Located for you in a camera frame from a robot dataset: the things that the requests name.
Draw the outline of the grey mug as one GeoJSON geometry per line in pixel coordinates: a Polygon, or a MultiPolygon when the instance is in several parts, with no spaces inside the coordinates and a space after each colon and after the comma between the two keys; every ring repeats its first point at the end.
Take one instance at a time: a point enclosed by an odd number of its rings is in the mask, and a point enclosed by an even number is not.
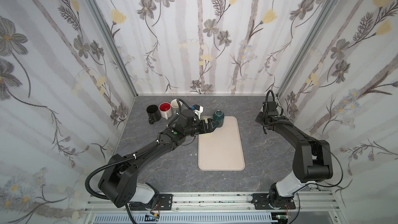
{"type": "Polygon", "coordinates": [[[173,99],[171,101],[172,112],[176,115],[181,107],[182,103],[178,99],[173,99]]]}

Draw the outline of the white cream mug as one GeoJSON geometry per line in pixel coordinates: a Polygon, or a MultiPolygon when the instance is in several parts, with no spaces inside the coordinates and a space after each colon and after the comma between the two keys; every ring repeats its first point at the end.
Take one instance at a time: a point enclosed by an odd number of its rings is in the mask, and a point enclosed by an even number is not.
{"type": "Polygon", "coordinates": [[[159,111],[160,111],[161,117],[166,120],[169,120],[173,116],[172,106],[168,102],[161,103],[159,105],[159,111]]]}

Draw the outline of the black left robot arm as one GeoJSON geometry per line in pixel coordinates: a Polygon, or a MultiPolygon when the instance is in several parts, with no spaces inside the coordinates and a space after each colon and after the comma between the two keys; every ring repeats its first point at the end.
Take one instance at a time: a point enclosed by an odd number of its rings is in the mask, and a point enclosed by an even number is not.
{"type": "Polygon", "coordinates": [[[188,136],[214,132],[218,121],[201,119],[189,106],[177,100],[178,111],[154,141],[126,156],[113,155],[108,164],[95,169],[85,180],[86,191],[93,197],[110,200],[117,208],[125,207],[129,217],[132,209],[155,209],[160,205],[160,193],[149,183],[139,183],[138,176],[150,163],[181,146],[188,136]]]}

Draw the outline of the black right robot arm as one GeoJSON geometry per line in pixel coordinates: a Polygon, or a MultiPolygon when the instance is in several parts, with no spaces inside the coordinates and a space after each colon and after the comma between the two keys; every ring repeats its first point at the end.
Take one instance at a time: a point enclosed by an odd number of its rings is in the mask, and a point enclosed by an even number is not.
{"type": "Polygon", "coordinates": [[[332,159],[339,164],[341,178],[337,183],[325,187],[336,187],[344,179],[342,164],[331,152],[330,144],[301,131],[283,115],[284,110],[278,108],[274,92],[268,90],[266,100],[262,103],[262,110],[256,117],[256,122],[262,126],[264,134],[273,131],[295,149],[292,172],[284,179],[273,183],[266,196],[268,205],[273,209],[287,206],[293,201],[294,195],[308,185],[320,186],[321,182],[331,179],[334,173],[332,159]]]}

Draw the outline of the dark green mug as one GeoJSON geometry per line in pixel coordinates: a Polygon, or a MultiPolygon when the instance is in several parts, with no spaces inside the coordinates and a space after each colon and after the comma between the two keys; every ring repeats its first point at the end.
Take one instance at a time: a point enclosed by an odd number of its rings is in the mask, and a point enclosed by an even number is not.
{"type": "Polygon", "coordinates": [[[212,119],[217,122],[217,127],[218,128],[223,126],[224,118],[225,118],[225,115],[224,115],[224,112],[222,110],[216,110],[213,113],[212,119]]]}

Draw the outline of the black mug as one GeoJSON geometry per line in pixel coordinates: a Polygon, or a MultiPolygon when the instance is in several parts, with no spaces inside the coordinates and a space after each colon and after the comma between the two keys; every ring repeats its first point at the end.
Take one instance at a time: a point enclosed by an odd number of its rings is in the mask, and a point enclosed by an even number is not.
{"type": "Polygon", "coordinates": [[[148,115],[149,124],[154,124],[155,122],[158,122],[162,118],[160,110],[157,105],[149,105],[146,108],[146,113],[148,115]]]}

